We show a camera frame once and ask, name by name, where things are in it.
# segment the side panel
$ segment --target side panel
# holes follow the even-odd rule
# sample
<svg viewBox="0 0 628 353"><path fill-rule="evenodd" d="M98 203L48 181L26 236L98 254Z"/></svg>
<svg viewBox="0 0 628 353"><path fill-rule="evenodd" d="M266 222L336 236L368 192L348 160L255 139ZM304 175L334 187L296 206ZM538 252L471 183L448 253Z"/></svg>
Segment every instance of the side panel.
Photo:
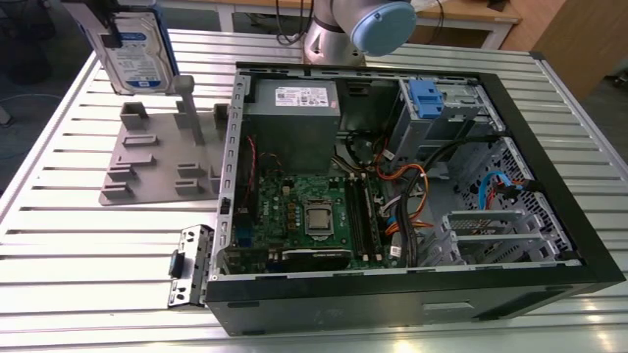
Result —
<svg viewBox="0 0 628 353"><path fill-rule="evenodd" d="M492 320L520 315L572 292L547 287L443 290L216 302L210 308L230 335L263 335Z"/></svg>

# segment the ram slot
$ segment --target ram slot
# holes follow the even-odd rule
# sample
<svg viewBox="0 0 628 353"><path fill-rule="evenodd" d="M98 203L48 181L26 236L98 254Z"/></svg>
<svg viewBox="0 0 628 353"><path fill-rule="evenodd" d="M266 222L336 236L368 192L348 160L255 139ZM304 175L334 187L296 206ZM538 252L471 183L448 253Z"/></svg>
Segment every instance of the ram slot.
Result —
<svg viewBox="0 0 628 353"><path fill-rule="evenodd" d="M360 222L363 224L363 232L360 233L363 237L364 247L367 248L367 254L370 255L371 259L375 260L375 242L374 242L374 228L371 226L371 202L370 198L367 197L368 189L364 180L356 180L356 193L359 196L359 209L360 209Z"/></svg>
<svg viewBox="0 0 628 353"><path fill-rule="evenodd" d="M358 188L355 186L355 181L347 180L344 182L344 195L347 196L347 214L351 224L351 239L354 240L354 251L355 255L359 258L363 258L363 255L367 254L364 249L364 240L363 240L363 222L360 221L360 206L356 192Z"/></svg>

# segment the power supply label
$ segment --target power supply label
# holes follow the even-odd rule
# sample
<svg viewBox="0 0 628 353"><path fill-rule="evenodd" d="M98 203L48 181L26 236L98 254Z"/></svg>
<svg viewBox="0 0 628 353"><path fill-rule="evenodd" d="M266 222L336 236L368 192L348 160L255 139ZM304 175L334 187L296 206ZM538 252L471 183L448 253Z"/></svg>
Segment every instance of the power supply label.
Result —
<svg viewBox="0 0 628 353"><path fill-rule="evenodd" d="M328 107L327 88L279 87L275 90L278 107Z"/></svg>

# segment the motherboard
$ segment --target motherboard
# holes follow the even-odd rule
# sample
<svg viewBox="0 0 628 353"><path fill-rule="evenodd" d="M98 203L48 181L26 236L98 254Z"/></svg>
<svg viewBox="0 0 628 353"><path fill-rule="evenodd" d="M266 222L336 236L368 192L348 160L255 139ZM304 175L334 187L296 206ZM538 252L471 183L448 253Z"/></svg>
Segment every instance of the motherboard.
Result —
<svg viewBox="0 0 628 353"><path fill-rule="evenodd" d="M380 193L367 176L259 178L251 223L235 225L235 272L387 268L378 224Z"/></svg>

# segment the cpu socket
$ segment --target cpu socket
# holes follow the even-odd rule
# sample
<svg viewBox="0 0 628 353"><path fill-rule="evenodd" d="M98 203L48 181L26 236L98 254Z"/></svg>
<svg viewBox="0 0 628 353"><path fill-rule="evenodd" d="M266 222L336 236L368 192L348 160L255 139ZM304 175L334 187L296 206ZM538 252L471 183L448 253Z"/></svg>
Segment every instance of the cpu socket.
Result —
<svg viewBox="0 0 628 353"><path fill-rule="evenodd" d="M328 200L308 200L303 204L306 210L306 234L318 241L334 236L332 202Z"/></svg>

